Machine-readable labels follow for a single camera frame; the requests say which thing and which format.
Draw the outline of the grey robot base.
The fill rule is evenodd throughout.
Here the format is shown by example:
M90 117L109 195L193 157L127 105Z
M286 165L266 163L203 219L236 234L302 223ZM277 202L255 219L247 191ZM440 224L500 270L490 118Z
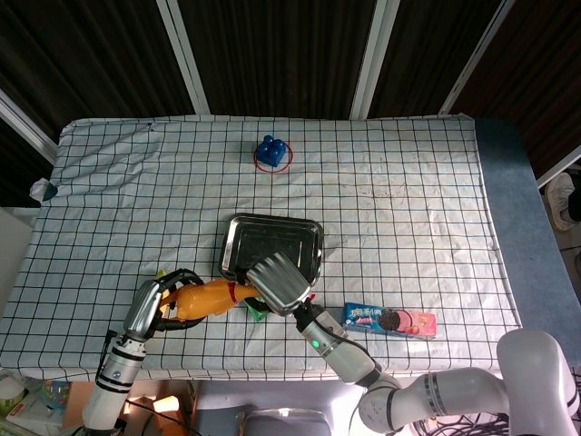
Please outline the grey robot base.
M200 381L202 436L347 436L363 389L341 381Z

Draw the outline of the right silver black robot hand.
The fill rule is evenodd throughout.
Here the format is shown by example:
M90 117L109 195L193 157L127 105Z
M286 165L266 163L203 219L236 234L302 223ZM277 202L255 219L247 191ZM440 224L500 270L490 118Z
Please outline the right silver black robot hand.
M247 299L265 302L271 309L269 314L281 317L292 315L310 296L312 288L312 283L282 252L260 260L246 272L237 272L235 282L256 288L261 296Z

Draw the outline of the orange rubber chicken toy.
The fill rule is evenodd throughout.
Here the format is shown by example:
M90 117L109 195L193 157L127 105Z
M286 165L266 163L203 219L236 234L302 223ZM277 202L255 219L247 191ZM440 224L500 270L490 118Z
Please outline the orange rubber chicken toy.
M174 304L174 320L194 321L209 315L220 315L242 300L260 296L251 285L220 279L205 284L184 285L163 298L160 306Z

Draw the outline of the blue Oreo cookie box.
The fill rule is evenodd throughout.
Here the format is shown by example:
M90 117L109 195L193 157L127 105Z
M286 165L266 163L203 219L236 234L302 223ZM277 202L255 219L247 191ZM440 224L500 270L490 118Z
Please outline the blue Oreo cookie box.
M346 330L386 336L402 336L431 340L437 336L436 315L346 302L342 310L342 325Z

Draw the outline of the white sneaker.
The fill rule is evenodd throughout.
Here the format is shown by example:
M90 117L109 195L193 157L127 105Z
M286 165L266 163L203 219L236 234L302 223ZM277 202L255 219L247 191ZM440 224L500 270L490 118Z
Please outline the white sneaker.
M581 223L581 188L576 188L568 173L551 180L545 190L550 217L560 232L568 232Z

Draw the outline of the colourful printed box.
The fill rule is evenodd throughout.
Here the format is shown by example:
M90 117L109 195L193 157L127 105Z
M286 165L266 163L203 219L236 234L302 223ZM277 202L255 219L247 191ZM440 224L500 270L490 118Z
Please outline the colourful printed box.
M58 436L64 421L71 383L34 378L24 378L22 382L26 395L7 414L6 419L39 436Z

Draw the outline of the stainless steel rectangular tray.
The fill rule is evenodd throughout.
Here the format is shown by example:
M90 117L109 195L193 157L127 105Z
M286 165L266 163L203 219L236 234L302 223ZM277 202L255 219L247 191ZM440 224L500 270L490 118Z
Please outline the stainless steel rectangular tray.
M254 213L236 213L226 224L219 272L223 278L245 282L258 261L284 253L310 285L320 277L323 227L312 220Z

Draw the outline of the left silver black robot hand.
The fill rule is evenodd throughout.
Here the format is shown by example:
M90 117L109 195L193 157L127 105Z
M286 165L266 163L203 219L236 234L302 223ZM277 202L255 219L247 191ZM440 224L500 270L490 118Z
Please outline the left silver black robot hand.
M192 328L203 319L194 321L175 321L162 317L160 302L165 291L170 294L177 290L177 285L203 284L203 280L188 269L178 269L167 273L160 279L145 281L136 292L131 308L123 322L124 334L129 338L146 342L156 332L181 331Z

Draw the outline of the green sachet packet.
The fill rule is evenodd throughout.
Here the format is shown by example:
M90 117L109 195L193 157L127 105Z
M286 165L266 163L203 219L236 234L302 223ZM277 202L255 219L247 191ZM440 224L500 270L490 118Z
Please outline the green sachet packet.
M252 299L247 299L244 302L256 322L263 320L271 312L271 309L265 302Z

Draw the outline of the white black-grid tablecloth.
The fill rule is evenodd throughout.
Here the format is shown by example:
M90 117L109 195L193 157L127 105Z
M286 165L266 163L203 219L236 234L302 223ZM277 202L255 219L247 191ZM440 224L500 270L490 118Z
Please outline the white black-grid tablecloth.
M277 168L256 161L267 134L287 145ZM521 324L467 117L79 120L51 181L0 319L0 368L92 376L144 281L218 277L236 213L321 224L314 295L334 317L345 302L436 315L432 340L354 334L393 372L494 370Z

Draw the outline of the dark pleated curtain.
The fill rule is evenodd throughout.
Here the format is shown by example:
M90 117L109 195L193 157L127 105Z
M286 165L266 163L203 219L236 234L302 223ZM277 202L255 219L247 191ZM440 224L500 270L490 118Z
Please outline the dark pleated curtain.
M345 119L376 0L178 0L212 114ZM435 114L500 0L400 0L369 117ZM0 0L0 88L73 120L194 110L156 0ZM521 133L541 176L581 144L581 0L516 0L452 114Z

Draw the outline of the blue toy building brick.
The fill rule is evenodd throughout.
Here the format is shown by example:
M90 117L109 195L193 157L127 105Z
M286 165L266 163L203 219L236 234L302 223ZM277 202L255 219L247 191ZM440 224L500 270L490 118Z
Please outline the blue toy building brick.
M256 161L277 168L287 153L287 145L281 139L267 134L255 150Z

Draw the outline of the white frame post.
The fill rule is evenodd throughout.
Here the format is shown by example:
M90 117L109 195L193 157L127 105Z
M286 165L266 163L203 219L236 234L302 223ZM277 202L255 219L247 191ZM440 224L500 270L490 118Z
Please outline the white frame post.
M553 165L549 170L543 173L537 178L537 188L541 189L560 173L564 172L568 167L574 164L576 161L581 159L581 144L576 147L573 151L568 153L565 157L559 160L555 165Z
M210 114L210 106L203 88L192 45L183 21L178 0L156 0L163 26L168 35L173 54L197 114Z
M57 144L0 88L0 118L50 164L55 164Z
M466 86L471 75L478 66L482 56L487 51L489 45L495 38L501 25L506 20L509 12L513 8L516 0L500 0L496 11L490 18L487 27L480 36L472 54L468 58L465 66L461 70L456 82L451 87L448 96L446 97L444 103L439 109L439 114L449 114L452 110L455 102L461 95L464 87Z
M376 0L350 108L351 120L365 120L378 84L400 0Z

